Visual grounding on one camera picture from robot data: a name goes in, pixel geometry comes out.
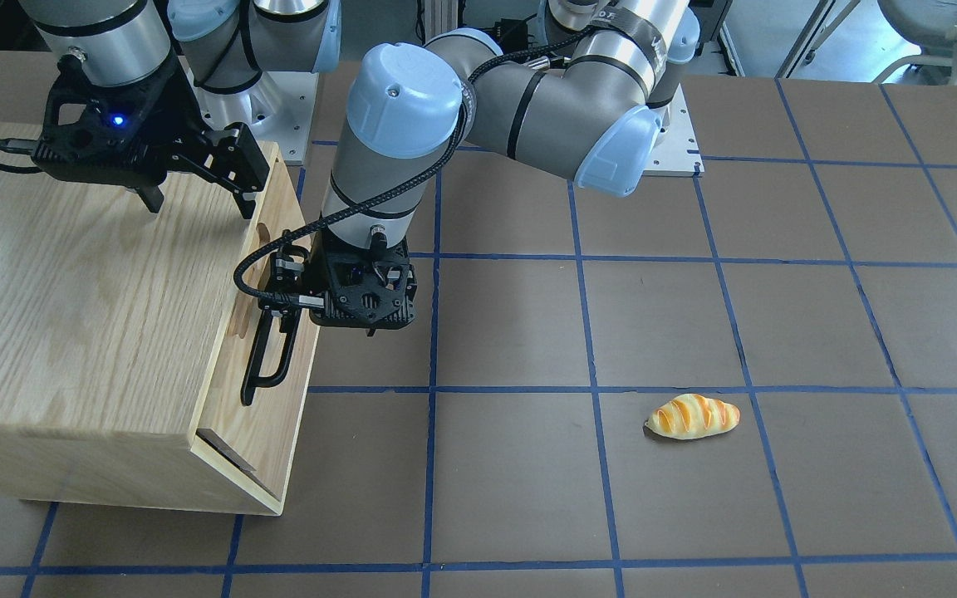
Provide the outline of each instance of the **chair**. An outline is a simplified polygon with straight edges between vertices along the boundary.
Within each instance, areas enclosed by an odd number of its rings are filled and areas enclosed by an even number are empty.
[[[861,0],[851,0],[814,39],[807,61],[859,3]],[[949,67],[952,72],[947,84],[957,85],[957,0],[877,0],[877,5],[892,29],[911,44],[920,46],[923,53],[893,61],[874,83],[884,82],[904,65],[934,65]]]

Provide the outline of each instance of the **bread roll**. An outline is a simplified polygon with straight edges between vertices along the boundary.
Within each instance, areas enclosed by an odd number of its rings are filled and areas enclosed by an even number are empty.
[[[668,439],[702,439],[729,432],[740,423],[736,406],[702,395],[679,395],[652,412],[646,428]]]

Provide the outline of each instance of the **black strap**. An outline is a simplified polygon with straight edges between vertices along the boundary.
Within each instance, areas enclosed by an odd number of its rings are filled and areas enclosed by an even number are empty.
[[[519,105],[516,106],[516,118],[512,120],[512,131],[508,132],[508,148],[505,155],[510,159],[516,159],[516,144],[519,143],[519,130],[523,128],[523,119],[527,117],[527,109],[531,106],[531,100],[534,99],[534,91],[538,88],[538,83],[542,82],[543,71],[535,71],[531,76],[531,82],[527,83],[527,89],[523,91],[523,97],[519,98]]]
[[[250,39],[250,7],[249,2],[239,5],[238,30],[243,37],[243,52],[246,53],[246,62],[250,64],[250,68],[254,71],[261,71],[261,66],[258,65],[258,57],[253,53],[253,42]]]
[[[634,69],[630,68],[630,65],[627,65],[623,61],[618,61],[615,58],[609,58],[607,56],[600,56],[600,54],[586,54],[580,58],[574,58],[571,61],[571,65],[582,64],[582,63],[601,63],[607,64],[608,66],[614,66],[618,68],[619,71],[625,72],[628,76],[631,77],[637,83],[637,86],[642,90],[646,90],[648,86],[645,84],[645,80],[641,79],[641,75],[638,75],[637,72],[634,72]]]
[[[356,201],[353,201],[352,199],[350,199],[348,194],[342,193],[341,187],[339,187],[338,182],[335,181],[334,173],[331,173],[331,190],[333,190],[333,192],[337,194],[338,199],[342,200],[342,203],[344,203],[345,205],[348,205],[349,208],[357,207]],[[369,216],[371,218],[377,218],[379,220],[396,220],[398,218],[404,218],[405,216],[410,215],[411,213],[415,211],[415,208],[406,209],[406,211],[404,212],[379,212],[379,211],[376,211],[376,209],[365,209],[365,211],[361,212],[361,214],[364,214],[365,216]]]
[[[126,8],[124,12],[121,12],[117,16],[110,17],[104,20],[104,22],[81,24],[80,26],[74,27],[57,26],[57,24],[38,22],[34,19],[32,23],[35,24],[37,29],[41,29],[57,37],[91,37],[91,35],[113,31],[117,29],[117,27],[121,27],[123,24],[130,22],[130,20],[139,16],[140,12],[143,12],[145,5],[147,5],[147,0],[136,0],[135,3]]]
[[[656,29],[656,26],[648,20],[627,11],[626,8],[609,4],[607,7],[601,8],[589,24],[596,29],[608,29],[626,35],[638,46],[641,53],[649,58],[649,64],[652,65],[653,71],[660,70],[664,57],[660,55],[660,51],[657,49],[660,48],[664,37],[660,30]]]
[[[254,76],[251,76],[249,81],[243,81],[243,83],[239,83],[238,85],[235,85],[233,87],[213,87],[213,85],[206,85],[204,81],[202,82],[201,85],[196,84],[194,85],[194,87],[201,87],[202,90],[206,90],[210,92],[210,94],[218,94],[221,96],[230,96],[232,94],[242,94],[243,91],[249,90],[250,87],[254,87],[254,85],[256,85],[258,81],[261,80],[262,75],[263,75],[263,71],[258,71],[255,73]]]
[[[270,20],[270,22],[307,22],[307,20],[315,19],[316,17],[323,14],[323,11],[327,10],[327,4],[331,4],[331,0],[324,0],[323,4],[320,4],[319,7],[311,8],[311,10],[305,12],[297,12],[293,15],[281,15],[278,12],[269,12],[263,10],[263,8],[254,5],[254,8],[258,10],[258,15],[261,15],[261,18]]]

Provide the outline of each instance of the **wooden box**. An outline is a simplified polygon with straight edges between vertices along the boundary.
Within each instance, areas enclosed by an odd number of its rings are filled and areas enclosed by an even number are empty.
[[[303,318],[288,379],[244,408],[259,314],[232,271],[303,224],[262,147],[272,173],[249,221],[194,175],[171,174],[154,215],[125,189],[0,173],[0,493],[281,513],[318,329]]]

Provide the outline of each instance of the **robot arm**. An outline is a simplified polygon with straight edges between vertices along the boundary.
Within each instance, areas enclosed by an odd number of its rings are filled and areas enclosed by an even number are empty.
[[[29,155],[35,166],[0,163],[0,170],[125,186],[151,212],[164,201],[159,185],[167,173],[193,173],[228,189],[244,218],[252,216],[247,194],[263,189],[269,166],[250,125],[276,113],[271,91],[259,95],[263,104],[250,102],[250,110],[224,110],[219,121],[203,118],[152,0],[20,3],[56,53],[61,74],[39,139],[0,140],[0,151]],[[202,92],[249,91],[263,68],[337,65],[338,0],[171,4],[174,30],[193,53]],[[82,107],[76,121],[61,117],[69,105]]]
[[[263,296],[269,306],[287,296],[294,306],[302,296],[318,298],[316,323],[371,332],[413,321],[405,235],[425,191],[422,174],[443,164],[462,136],[578,186],[633,193],[660,133],[660,113],[646,102],[688,0],[552,1],[590,11],[581,31],[554,45],[577,44],[562,75],[513,63],[527,56],[501,56],[493,39],[469,29],[425,48],[384,44],[368,52],[323,204],[334,221],[302,229],[316,231],[312,258],[295,291]],[[402,181],[417,184],[369,200]]]

